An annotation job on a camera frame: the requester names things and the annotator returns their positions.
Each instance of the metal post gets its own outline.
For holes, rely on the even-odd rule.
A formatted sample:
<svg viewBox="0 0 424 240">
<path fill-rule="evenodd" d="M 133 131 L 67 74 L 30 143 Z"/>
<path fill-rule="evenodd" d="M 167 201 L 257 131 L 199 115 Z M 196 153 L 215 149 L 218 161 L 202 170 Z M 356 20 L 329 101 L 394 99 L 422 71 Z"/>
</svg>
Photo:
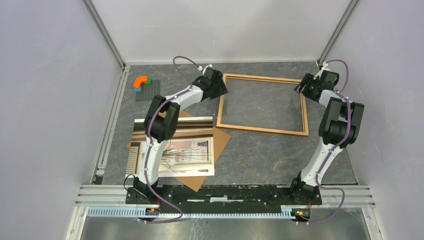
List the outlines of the metal post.
<svg viewBox="0 0 424 240">
<path fill-rule="evenodd" d="M 343 28 L 348 22 L 348 19 L 351 16 L 351 13 L 354 11 L 355 7 L 357 6 L 358 2 L 359 0 L 350 0 L 349 4 L 346 7 L 346 10 L 344 10 L 343 15 L 341 16 L 330 39 L 328 40 L 327 45 L 325 45 L 325 48 L 322 51 L 321 56 L 319 56 L 319 59 L 318 59 L 319 64 L 323 63 L 326 60 L 328 54 L 330 53 L 331 49 L 336 43 L 336 40 L 339 38 L 340 33 L 342 32 Z"/>
<path fill-rule="evenodd" d="M 82 0 L 85 7 L 88 10 L 88 13 L 90 13 L 91 18 L 93 19 L 95 25 L 97 26 L 98 30 L 100 31 L 100 34 L 103 36 L 103 39 L 106 41 L 106 44 L 109 46 L 109 49 L 112 51 L 113 56 L 115 57 L 115 60 L 120 65 L 122 69 L 125 67 L 125 62 L 122 59 L 120 53 L 118 52 L 117 47 L 115 46 L 114 42 L 112 41 L 111 36 L 109 35 L 108 30 L 105 27 L 105 24 L 103 23 L 102 19 L 99 16 L 99 13 L 96 10 L 96 7 L 94 7 L 92 0 Z"/>
</svg>

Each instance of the cable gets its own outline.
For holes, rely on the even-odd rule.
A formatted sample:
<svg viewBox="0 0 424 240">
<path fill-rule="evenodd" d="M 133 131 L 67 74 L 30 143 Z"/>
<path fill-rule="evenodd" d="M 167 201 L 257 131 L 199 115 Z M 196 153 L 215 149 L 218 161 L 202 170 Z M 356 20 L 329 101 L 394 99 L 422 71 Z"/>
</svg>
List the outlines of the cable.
<svg viewBox="0 0 424 240">
<path fill-rule="evenodd" d="M 339 91 L 336 91 L 335 94 L 337 96 L 339 96 L 340 98 L 342 98 L 343 100 L 346 101 L 346 105 L 347 105 L 347 130 L 346 130 L 346 133 L 344 134 L 343 139 L 340 140 L 336 145 L 334 145 L 330 149 L 330 151 L 328 152 L 327 156 L 325 156 L 324 161 L 322 162 L 321 166 L 319 167 L 318 172 L 315 175 L 315 182 L 316 182 L 316 185 L 320 189 L 324 189 L 324 190 L 340 190 L 341 191 L 341 201 L 340 201 L 340 204 L 338 205 L 338 207 L 336 208 L 336 210 L 331 215 L 329 215 L 329 216 L 327 216 L 327 217 L 325 217 L 323 219 L 320 219 L 320 220 L 315 220 L 315 221 L 311 221 L 311 222 L 296 222 L 296 224 L 301 224 L 301 225 L 318 224 L 318 223 L 324 222 L 326 220 L 329 220 L 329 219 L 333 218 L 340 211 L 340 209 L 342 209 L 342 205 L 345 202 L 345 196 L 346 196 L 346 194 L 345 194 L 345 191 L 343 190 L 343 188 L 341 188 L 341 187 L 326 187 L 326 186 L 322 186 L 320 184 L 320 182 L 318 181 L 318 174 L 320 174 L 321 171 L 323 170 L 323 168 L 326 165 L 327 161 L 330 159 L 331 155 L 333 154 L 333 151 L 337 147 L 339 147 L 340 145 L 342 145 L 348 139 L 349 133 L 351 131 L 351 117 L 352 116 L 351 116 L 351 104 L 349 102 L 349 98 L 346 97 L 346 96 L 341 95 Z"/>
<path fill-rule="evenodd" d="M 134 174 L 128 174 L 128 176 L 125 177 L 125 179 L 123 180 L 123 188 L 128 192 L 128 188 L 125 187 L 125 182 L 127 181 L 128 177 L 131 176 L 136 178 L 136 176 Z"/>
<path fill-rule="evenodd" d="M 160 220 L 160 221 L 144 221 L 144 223 L 145 224 L 164 224 L 164 223 L 171 223 L 171 222 L 175 222 L 175 221 L 177 221 L 177 220 L 179 220 L 180 218 L 182 218 L 183 217 L 183 211 L 179 208 L 179 207 L 177 207 L 176 205 L 174 205 L 174 204 L 172 204 L 171 202 L 169 202 L 169 201 L 167 201 L 166 199 L 164 199 L 163 197 L 161 197 L 157 192 L 155 192 L 155 190 L 153 189 L 153 187 L 150 185 L 150 182 L 149 182 L 149 178 L 148 178 L 148 174 L 147 174 L 147 171 L 148 171 L 148 168 L 147 168 L 147 165 L 148 165 L 148 160 L 149 160 L 149 155 L 150 155 L 150 151 L 152 150 L 152 142 L 153 142 L 153 138 L 152 138 L 152 135 L 151 135 L 151 131 L 152 131 L 152 125 L 153 125 L 153 123 L 155 122 L 155 119 L 156 119 L 156 117 L 158 116 L 158 114 L 159 114 L 159 112 L 161 111 L 161 109 L 167 104 L 167 103 L 169 103 L 171 100 L 173 100 L 173 99 L 175 99 L 175 98 L 178 98 L 178 97 L 180 97 L 181 95 L 183 95 L 183 94 L 186 94 L 186 93 L 188 93 L 188 92 L 190 92 L 191 90 L 192 90 L 192 83 L 191 83 L 191 80 L 190 80 L 190 78 L 183 72 L 183 71 L 181 71 L 179 68 L 178 68 L 178 66 L 176 65 L 176 63 L 175 63 L 175 59 L 177 59 L 177 58 L 183 58 L 183 59 L 186 59 L 186 60 L 188 60 L 188 61 L 190 61 L 190 62 L 192 62 L 196 67 L 199 67 L 199 65 L 197 64 L 197 63 L 195 63 L 193 60 L 191 60 L 191 59 L 189 59 L 188 57 L 185 57 L 185 56 L 176 56 L 176 57 L 174 57 L 173 58 L 173 60 L 172 60 L 172 62 L 173 62 L 173 65 L 174 65 L 174 67 L 176 68 L 176 70 L 181 74 L 181 75 L 183 75 L 184 77 L 185 77 L 185 79 L 187 79 L 187 81 L 188 81 L 188 83 L 189 83 L 189 86 L 190 86 L 190 88 L 189 89 L 186 89 L 185 91 L 182 91 L 182 92 L 180 92 L 180 93 L 178 93 L 178 94 L 176 94 L 175 96 L 173 96 L 173 97 L 170 97 L 170 98 L 168 98 L 168 99 L 166 99 L 157 109 L 156 109 L 156 111 L 154 112 L 154 114 L 153 114 L 153 116 L 151 117 L 151 120 L 150 120 L 150 124 L 149 124 L 149 126 L 148 126 L 148 128 L 147 128 L 147 137 L 150 139 L 150 145 L 148 146 L 148 149 L 147 149 L 147 152 L 146 152 L 146 158 L 145 158 L 145 161 L 144 161 L 144 177 L 145 177 L 145 180 L 146 180 L 146 185 L 147 185 L 147 187 L 150 189 L 150 191 L 158 198 L 158 199 L 160 199 L 160 200 L 162 200 L 162 202 L 165 202 L 166 204 L 168 204 L 169 206 L 171 206 L 172 208 L 174 208 L 175 210 L 177 210 L 179 213 L 180 213 L 180 215 L 179 216 L 177 216 L 177 217 L 175 217 L 175 218 L 171 218 L 171 219 L 166 219 L 166 220 Z"/>
<path fill-rule="evenodd" d="M 344 64 L 344 66 L 346 67 L 346 81 L 344 81 L 344 84 L 343 84 L 343 87 L 340 89 L 340 90 L 335 90 L 335 92 L 343 92 L 343 90 L 345 90 L 345 88 L 346 88 L 346 85 L 348 84 L 348 79 L 349 79 L 349 68 L 348 68 L 348 64 L 345 62 L 345 61 L 343 61 L 343 60 L 341 60 L 341 59 L 333 59 L 333 60 L 329 60 L 329 61 L 326 61 L 326 63 L 332 63 L 332 62 L 340 62 L 340 63 L 342 63 L 342 64 Z"/>
</svg>

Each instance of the white panel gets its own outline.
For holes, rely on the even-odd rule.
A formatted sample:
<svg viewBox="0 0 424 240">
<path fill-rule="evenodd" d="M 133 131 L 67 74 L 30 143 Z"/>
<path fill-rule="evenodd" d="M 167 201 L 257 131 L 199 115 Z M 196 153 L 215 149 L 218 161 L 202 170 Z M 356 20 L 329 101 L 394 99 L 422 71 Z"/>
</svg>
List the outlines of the white panel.
<svg viewBox="0 0 424 240">
<path fill-rule="evenodd" d="M 64 239 L 120 67 L 80 0 L 1 1 L 0 239 Z"/>
<path fill-rule="evenodd" d="M 123 59 L 316 60 L 349 0 L 94 0 Z"/>
<path fill-rule="evenodd" d="M 350 152 L 390 240 L 424 236 L 423 23 L 422 0 L 360 1 L 329 57 L 348 63 L 343 95 L 365 105 Z"/>
</svg>

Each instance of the brown cardboard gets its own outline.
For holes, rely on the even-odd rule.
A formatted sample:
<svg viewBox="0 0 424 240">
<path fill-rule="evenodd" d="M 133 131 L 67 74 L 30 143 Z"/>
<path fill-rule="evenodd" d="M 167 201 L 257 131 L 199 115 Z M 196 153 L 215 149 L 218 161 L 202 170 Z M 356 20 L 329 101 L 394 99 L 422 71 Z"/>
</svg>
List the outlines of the brown cardboard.
<svg viewBox="0 0 424 240">
<path fill-rule="evenodd" d="M 182 118 L 193 117 L 193 115 L 185 111 L 180 112 L 179 116 Z M 231 135 L 228 133 L 213 127 L 213 158 L 215 163 L 217 162 L 227 143 L 230 141 L 230 138 Z M 199 191 L 203 182 L 206 180 L 206 176 L 179 176 L 176 177 L 176 179 L 197 192 Z"/>
</svg>

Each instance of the wall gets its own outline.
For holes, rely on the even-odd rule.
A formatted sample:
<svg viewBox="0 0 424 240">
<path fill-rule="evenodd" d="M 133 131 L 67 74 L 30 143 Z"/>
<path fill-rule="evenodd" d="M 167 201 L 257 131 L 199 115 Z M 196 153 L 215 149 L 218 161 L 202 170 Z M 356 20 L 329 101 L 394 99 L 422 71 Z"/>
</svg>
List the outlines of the wall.
<svg viewBox="0 0 424 240">
<path fill-rule="evenodd" d="M 2 1 L 0 239 L 65 237 L 119 71 L 80 0 Z"/>
<path fill-rule="evenodd" d="M 129 63 L 316 60 L 349 0 L 93 0 Z"/>
<path fill-rule="evenodd" d="M 423 1 L 361 1 L 328 58 L 347 61 L 345 94 L 365 104 L 350 151 L 390 240 L 424 236 L 423 22 Z"/>
</svg>

